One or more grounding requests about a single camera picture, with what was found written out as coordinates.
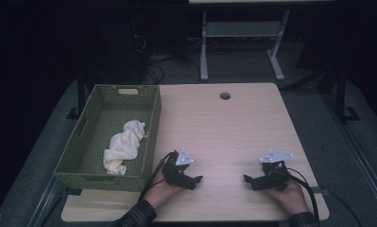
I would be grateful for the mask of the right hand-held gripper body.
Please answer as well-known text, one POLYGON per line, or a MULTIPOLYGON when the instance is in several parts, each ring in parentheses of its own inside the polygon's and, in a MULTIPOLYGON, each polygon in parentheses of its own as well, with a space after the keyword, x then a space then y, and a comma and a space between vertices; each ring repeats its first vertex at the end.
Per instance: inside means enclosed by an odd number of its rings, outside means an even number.
POLYGON ((293 159, 292 153, 270 150, 265 157, 260 159, 262 170, 265 173, 260 189, 274 188, 279 191, 285 190, 288 184, 288 171, 286 160, 293 159))

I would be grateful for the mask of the white metal stand frame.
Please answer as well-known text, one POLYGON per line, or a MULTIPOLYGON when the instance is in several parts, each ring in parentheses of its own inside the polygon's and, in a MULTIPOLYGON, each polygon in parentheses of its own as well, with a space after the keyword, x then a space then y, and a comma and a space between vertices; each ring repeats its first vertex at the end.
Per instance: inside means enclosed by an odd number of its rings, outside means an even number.
POLYGON ((283 13, 280 21, 269 22, 210 22, 207 12, 202 13, 201 49, 199 55, 200 80, 209 79, 207 63, 207 40, 209 38, 274 38, 275 43, 266 51, 269 62, 277 80, 284 80, 277 54, 283 39, 290 11, 283 13))

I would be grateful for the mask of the black stand post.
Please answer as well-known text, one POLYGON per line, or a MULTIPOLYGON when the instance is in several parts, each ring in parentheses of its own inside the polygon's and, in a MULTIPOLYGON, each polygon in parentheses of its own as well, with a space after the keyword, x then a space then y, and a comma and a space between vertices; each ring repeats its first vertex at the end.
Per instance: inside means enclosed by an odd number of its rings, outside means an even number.
POLYGON ((346 124, 348 121, 360 121, 360 117, 353 107, 345 105, 346 77, 343 69, 339 70, 336 83, 335 113, 338 119, 346 124))
POLYGON ((81 69, 77 76, 77 106, 67 114, 67 119, 78 119, 85 106, 84 70, 81 69))

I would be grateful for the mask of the grey metal floor rail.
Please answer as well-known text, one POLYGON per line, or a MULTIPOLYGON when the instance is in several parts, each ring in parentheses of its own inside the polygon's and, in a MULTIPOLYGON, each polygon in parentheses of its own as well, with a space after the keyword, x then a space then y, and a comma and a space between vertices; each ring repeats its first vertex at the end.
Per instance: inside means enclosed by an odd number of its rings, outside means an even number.
POLYGON ((355 138, 354 133, 349 127, 350 122, 360 122, 361 118, 357 114, 353 107, 345 107, 344 112, 340 113, 336 107, 335 103, 328 96, 322 96, 324 104, 333 116, 335 124, 340 129, 341 133, 344 135, 347 143, 350 146, 355 163, 358 165, 368 187, 372 191, 375 199, 377 200, 377 173, 370 164, 364 150, 361 148, 359 141, 355 138))
POLYGON ((66 186, 56 177, 52 176, 39 199, 27 227, 43 227, 61 201, 65 189, 66 186))

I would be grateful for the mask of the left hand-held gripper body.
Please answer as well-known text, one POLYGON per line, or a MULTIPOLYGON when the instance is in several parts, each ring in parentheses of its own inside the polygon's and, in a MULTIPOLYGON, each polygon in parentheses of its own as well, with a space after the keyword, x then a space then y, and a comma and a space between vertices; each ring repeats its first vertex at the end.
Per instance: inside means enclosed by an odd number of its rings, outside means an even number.
POLYGON ((169 184, 182 187, 183 183, 190 183, 190 176, 184 173, 184 170, 194 162, 185 147, 180 151, 174 150, 165 157, 163 164, 163 175, 169 184))

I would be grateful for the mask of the green woven basket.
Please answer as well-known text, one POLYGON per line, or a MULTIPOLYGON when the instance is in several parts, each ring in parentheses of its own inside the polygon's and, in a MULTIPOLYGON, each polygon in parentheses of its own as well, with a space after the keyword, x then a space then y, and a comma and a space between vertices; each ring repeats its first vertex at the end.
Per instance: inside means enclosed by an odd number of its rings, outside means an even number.
POLYGON ((156 85, 97 84, 79 116, 54 175, 71 188, 140 192, 152 174, 161 116, 160 88, 156 85), (123 175, 103 167, 104 150, 130 120, 146 124, 146 138, 138 156, 125 161, 123 175))

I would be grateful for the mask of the person's left hand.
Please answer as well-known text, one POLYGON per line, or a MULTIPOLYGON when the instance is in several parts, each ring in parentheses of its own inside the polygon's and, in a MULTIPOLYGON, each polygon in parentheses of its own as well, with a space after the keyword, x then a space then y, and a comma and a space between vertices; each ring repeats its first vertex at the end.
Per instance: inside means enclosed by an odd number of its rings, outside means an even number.
POLYGON ((183 191, 182 187, 169 184, 161 172, 156 175, 154 183, 155 185, 151 186, 144 195, 144 200, 154 209, 161 207, 168 200, 183 191))

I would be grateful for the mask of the cream towel with brown patches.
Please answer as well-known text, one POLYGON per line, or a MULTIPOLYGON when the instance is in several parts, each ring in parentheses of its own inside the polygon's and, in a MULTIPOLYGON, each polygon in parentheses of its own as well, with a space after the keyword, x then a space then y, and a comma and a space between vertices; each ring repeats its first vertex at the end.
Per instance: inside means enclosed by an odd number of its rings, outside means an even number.
POLYGON ((104 150, 103 167, 108 174, 125 175, 125 161, 134 160, 138 156, 141 141, 147 138, 146 124, 139 120, 131 120, 123 126, 123 131, 115 134, 109 147, 104 150))

